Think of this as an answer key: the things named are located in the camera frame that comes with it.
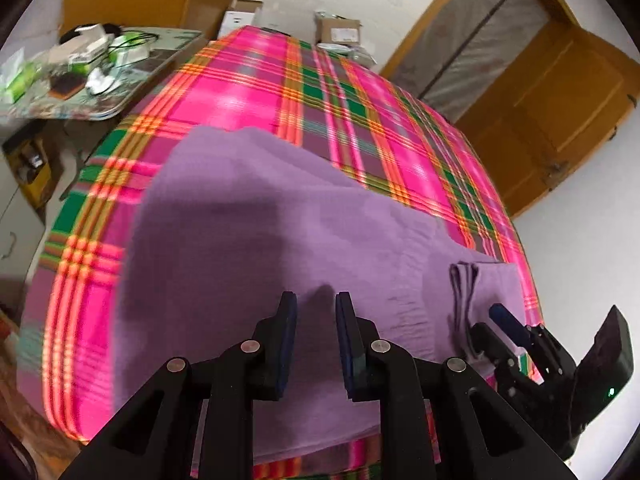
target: white box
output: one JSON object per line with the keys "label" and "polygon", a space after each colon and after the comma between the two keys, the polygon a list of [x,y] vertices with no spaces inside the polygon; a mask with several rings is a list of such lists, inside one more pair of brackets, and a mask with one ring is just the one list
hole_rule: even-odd
{"label": "white box", "polygon": [[245,25],[258,25],[262,2],[257,0],[238,0],[236,4],[225,12],[217,40],[232,33],[236,28]]}

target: cabinet drawer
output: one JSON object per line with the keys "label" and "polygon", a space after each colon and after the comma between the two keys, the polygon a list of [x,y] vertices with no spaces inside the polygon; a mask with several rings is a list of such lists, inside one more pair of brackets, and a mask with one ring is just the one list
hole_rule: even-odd
{"label": "cabinet drawer", "polygon": [[0,301],[14,312],[20,306],[24,280],[44,225],[20,191],[0,218]]}
{"label": "cabinet drawer", "polygon": [[11,202],[11,197],[18,189],[18,183],[14,179],[14,174],[4,158],[4,154],[0,150],[0,218],[2,213]]}

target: black cable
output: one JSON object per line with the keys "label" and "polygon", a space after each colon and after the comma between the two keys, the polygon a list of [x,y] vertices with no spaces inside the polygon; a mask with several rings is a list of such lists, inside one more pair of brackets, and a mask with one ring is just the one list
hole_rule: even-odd
{"label": "black cable", "polygon": [[[107,47],[107,51],[104,53],[104,58],[101,60],[101,62],[105,59],[109,58],[109,55],[112,52],[115,52],[116,50],[119,49],[128,49],[128,48],[132,48],[134,46],[140,46],[140,45],[145,45],[148,43],[153,43],[157,40],[160,39],[160,36],[158,34],[152,33],[152,32],[145,32],[144,30],[125,30],[126,32],[137,32],[138,34],[133,37],[133,38],[127,38],[123,43],[119,44],[119,45],[110,45],[109,47]],[[120,77],[120,74],[122,74],[122,68],[126,66],[126,65],[121,65],[118,68],[120,69],[118,71],[118,75],[112,76],[113,77],[113,83],[111,83],[107,88],[105,88],[102,92],[97,92],[97,93],[91,93],[89,91],[88,88],[85,88],[86,92],[91,96],[91,97],[98,97],[100,95],[106,94],[107,92],[111,91],[113,85],[116,84],[116,81],[118,80],[118,78]]]}

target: purple towel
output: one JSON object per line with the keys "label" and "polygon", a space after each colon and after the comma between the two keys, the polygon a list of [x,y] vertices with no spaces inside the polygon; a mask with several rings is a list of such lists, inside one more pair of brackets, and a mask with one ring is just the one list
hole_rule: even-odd
{"label": "purple towel", "polygon": [[344,390],[335,294],[349,291],[382,337],[441,362],[455,354],[449,266],[460,261],[493,260],[271,134],[197,126],[137,211],[114,310],[116,408],[166,359],[206,360],[249,337],[292,290],[289,384],[280,402],[255,403],[255,463],[375,434],[378,404]]}

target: wooden cabinet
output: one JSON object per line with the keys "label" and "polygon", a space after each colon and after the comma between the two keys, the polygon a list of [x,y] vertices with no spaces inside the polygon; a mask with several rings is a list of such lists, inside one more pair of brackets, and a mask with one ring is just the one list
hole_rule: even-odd
{"label": "wooden cabinet", "polygon": [[638,63],[550,22],[456,126],[516,216],[608,140],[639,95]]}

